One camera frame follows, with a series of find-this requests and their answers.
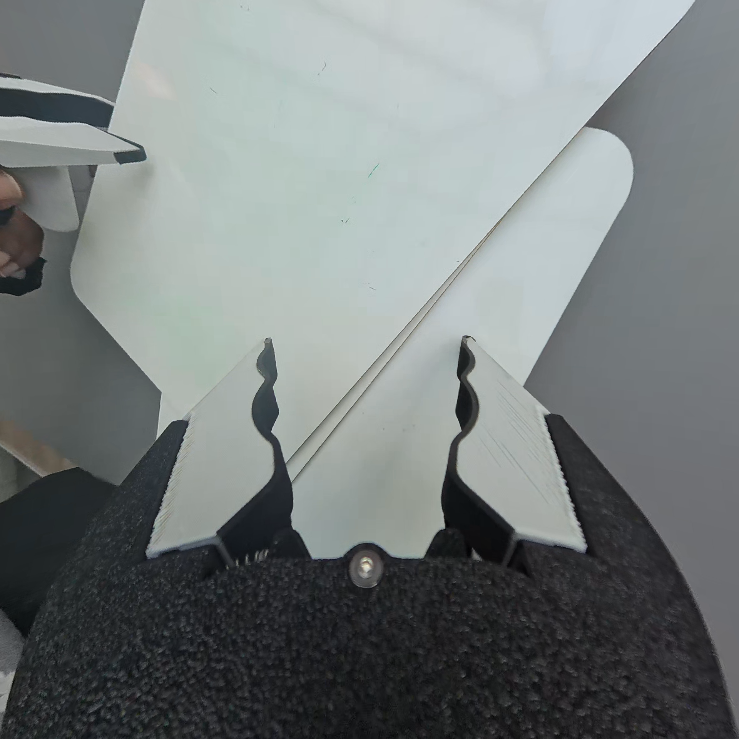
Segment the person's left hand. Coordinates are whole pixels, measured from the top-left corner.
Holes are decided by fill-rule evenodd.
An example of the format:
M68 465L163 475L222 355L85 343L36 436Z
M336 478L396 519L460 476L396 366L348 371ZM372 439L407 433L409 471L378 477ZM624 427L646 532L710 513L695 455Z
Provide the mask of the person's left hand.
M1 170L1 277L15 277L42 254L43 230L21 208L25 192L18 180Z

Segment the person's dark trouser leg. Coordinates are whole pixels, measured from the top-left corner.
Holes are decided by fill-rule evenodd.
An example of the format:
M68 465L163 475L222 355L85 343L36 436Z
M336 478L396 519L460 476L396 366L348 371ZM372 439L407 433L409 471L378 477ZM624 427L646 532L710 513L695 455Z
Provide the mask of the person's dark trouser leg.
M23 637L117 486L82 468L41 477L1 504L1 607Z

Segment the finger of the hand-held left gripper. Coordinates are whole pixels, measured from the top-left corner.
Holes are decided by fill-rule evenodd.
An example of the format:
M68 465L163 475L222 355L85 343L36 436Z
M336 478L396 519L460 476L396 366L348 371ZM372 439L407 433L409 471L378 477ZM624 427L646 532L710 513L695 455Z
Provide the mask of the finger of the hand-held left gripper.
M50 123L2 117L2 168L19 181L21 210L42 228L79 228L72 167L126 164L146 160L143 146L82 123Z
M114 103L95 95L1 74L1 117L108 127Z

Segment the white rounded board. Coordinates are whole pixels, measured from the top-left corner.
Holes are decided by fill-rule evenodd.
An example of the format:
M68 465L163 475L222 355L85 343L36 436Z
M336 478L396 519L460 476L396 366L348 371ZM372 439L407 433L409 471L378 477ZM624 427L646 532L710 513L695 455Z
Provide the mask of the white rounded board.
M145 2L75 294L183 416L262 339L321 424L692 2Z

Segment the stack of white boards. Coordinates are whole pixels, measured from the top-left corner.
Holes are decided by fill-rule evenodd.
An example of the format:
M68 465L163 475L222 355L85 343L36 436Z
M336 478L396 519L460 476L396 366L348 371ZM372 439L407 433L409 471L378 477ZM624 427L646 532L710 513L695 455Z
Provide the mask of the stack of white boards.
M420 559L443 527L442 485L462 337L524 385L633 182L628 148L585 127L503 217L417 324L340 404L346 415L293 482L313 559L358 545Z

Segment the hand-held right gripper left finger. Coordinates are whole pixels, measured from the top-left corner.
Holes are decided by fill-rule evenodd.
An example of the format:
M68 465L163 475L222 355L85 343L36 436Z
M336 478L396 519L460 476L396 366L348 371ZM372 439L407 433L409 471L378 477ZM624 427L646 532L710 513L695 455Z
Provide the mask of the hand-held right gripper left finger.
M277 378L264 338L184 417L146 559L212 548L233 568L266 559L291 531L292 484L273 431Z

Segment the grey patterned garment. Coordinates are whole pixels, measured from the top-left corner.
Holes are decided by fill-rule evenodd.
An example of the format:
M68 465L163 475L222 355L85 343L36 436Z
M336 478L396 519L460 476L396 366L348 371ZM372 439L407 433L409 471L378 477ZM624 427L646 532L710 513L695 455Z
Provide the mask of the grey patterned garment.
M15 677L24 646L24 638L10 618L1 611L1 712L5 711L7 698Z

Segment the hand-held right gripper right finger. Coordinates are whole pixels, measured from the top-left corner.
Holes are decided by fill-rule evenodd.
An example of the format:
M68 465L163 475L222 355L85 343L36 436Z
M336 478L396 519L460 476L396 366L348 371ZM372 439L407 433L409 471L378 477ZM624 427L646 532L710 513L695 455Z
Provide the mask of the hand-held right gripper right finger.
M471 336L461 339L457 378L460 430L442 486L447 528L502 566L521 542L586 553L547 409Z

